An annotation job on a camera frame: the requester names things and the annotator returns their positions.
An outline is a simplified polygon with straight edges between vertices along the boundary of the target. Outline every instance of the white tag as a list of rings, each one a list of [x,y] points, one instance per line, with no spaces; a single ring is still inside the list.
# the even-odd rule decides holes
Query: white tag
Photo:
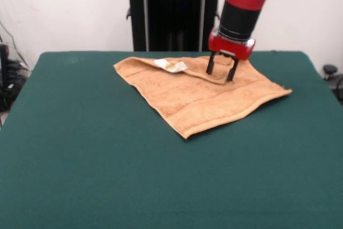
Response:
[[[172,73],[182,72],[188,68],[184,62],[171,64],[165,59],[154,60],[154,63],[157,64],[160,68],[166,70],[167,72]]]

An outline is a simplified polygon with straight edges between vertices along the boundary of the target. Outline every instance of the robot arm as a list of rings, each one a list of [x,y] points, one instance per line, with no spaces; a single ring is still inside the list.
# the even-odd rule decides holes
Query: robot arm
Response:
[[[239,60],[247,60],[255,46],[251,34],[255,28],[265,0],[226,0],[221,15],[219,29],[210,35],[209,47],[212,51],[207,67],[211,74],[216,53],[231,57],[235,63],[227,80],[233,80]]]

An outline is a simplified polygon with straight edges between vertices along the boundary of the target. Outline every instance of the black stand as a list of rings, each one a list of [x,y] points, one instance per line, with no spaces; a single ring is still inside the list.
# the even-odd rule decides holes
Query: black stand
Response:
[[[218,0],[130,0],[135,51],[208,51]]]

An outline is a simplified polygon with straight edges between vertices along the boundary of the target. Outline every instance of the towel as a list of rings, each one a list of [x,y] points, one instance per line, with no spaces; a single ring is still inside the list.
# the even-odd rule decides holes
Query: towel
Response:
[[[271,82],[249,61],[240,61],[233,81],[228,82],[234,62],[221,55],[214,58],[208,75],[208,60],[208,56],[129,57],[114,64],[114,69],[184,139],[243,119],[262,104],[292,92]],[[182,69],[175,72],[179,64]]]

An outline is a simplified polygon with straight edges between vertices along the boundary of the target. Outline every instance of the table surface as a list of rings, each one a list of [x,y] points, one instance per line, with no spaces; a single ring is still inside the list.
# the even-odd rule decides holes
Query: table surface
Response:
[[[0,132],[0,228],[343,228],[343,110],[300,52],[251,63],[292,88],[185,141],[113,64],[45,53]]]

